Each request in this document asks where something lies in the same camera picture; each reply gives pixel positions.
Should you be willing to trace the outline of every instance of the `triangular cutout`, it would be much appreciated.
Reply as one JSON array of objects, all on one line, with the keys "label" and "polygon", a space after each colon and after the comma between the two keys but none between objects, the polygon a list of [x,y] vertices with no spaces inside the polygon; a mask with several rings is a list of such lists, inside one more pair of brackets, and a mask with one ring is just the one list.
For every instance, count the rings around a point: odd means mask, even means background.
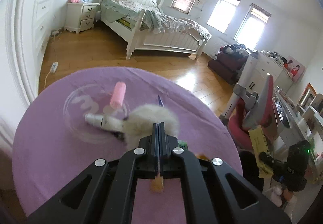
[{"label": "triangular cutout", "polygon": [[91,175],[87,175],[75,188],[62,197],[61,202],[72,209],[78,209],[85,191],[92,179]]},{"label": "triangular cutout", "polygon": [[256,203],[258,200],[256,196],[251,193],[239,180],[237,180],[232,174],[227,174],[226,179],[235,195],[235,199],[241,209],[249,207]]}]

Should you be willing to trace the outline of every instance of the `round table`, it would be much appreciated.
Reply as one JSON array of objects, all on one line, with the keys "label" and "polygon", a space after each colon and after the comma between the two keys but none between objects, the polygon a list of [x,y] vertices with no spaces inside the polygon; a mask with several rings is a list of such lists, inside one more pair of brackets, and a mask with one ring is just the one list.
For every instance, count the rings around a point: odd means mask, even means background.
[{"label": "round table", "polygon": [[[12,168],[20,203],[30,215],[98,158],[120,158],[125,145],[110,133],[84,121],[85,113],[109,114],[110,95],[117,82],[127,85],[121,111],[158,104],[179,118],[178,138],[195,154],[220,157],[242,174],[237,149],[226,127],[191,92],[158,75],[135,68],[92,68],[53,83],[30,105],[16,131]],[[186,223],[180,181],[164,180],[162,194],[139,180],[132,223]]]}]

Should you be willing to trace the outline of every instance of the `pink roller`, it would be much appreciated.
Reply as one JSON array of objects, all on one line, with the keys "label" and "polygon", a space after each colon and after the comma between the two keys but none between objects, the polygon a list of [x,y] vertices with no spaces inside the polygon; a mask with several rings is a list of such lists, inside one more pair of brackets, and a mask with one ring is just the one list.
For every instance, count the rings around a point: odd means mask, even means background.
[{"label": "pink roller", "polygon": [[111,97],[110,106],[117,110],[122,107],[124,95],[126,93],[126,84],[124,82],[117,82]]}]

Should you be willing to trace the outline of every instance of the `ruffled blanket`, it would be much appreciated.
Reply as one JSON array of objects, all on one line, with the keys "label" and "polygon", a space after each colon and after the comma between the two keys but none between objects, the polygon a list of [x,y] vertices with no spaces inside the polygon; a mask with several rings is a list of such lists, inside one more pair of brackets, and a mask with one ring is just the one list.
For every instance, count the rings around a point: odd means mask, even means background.
[{"label": "ruffled blanket", "polygon": [[197,22],[186,18],[178,19],[165,15],[162,10],[157,7],[142,5],[139,2],[130,0],[106,0],[101,6],[120,13],[120,15],[117,16],[119,17],[118,19],[126,16],[135,21],[138,20],[140,11],[142,9],[146,10],[143,22],[156,34],[164,32],[185,32],[190,29],[195,29],[207,40],[211,38],[209,31]]}]

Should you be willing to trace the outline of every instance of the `silver screw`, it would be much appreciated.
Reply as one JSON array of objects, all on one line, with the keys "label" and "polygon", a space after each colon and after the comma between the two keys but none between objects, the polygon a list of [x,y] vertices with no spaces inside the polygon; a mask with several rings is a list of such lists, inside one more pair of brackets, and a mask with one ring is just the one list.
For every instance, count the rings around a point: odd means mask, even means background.
[{"label": "silver screw", "polygon": [[99,159],[97,159],[97,160],[95,161],[95,165],[96,165],[96,166],[103,166],[103,165],[105,165],[105,160],[104,160],[104,159],[102,159],[102,158],[99,158]]},{"label": "silver screw", "polygon": [[143,148],[139,147],[139,148],[136,148],[134,152],[136,155],[141,155],[141,154],[145,153],[145,150]]},{"label": "silver screw", "polygon": [[222,164],[223,164],[223,160],[222,160],[222,159],[220,159],[220,158],[218,158],[218,157],[216,157],[216,158],[212,159],[212,163],[213,163],[213,165],[215,165],[215,166],[220,166],[220,165],[222,165]]},{"label": "silver screw", "polygon": [[174,148],[174,149],[173,149],[173,152],[174,152],[175,154],[181,154],[181,153],[183,153],[183,152],[184,152],[184,149],[183,149],[183,148],[181,148],[181,147],[176,147],[176,148]]}]

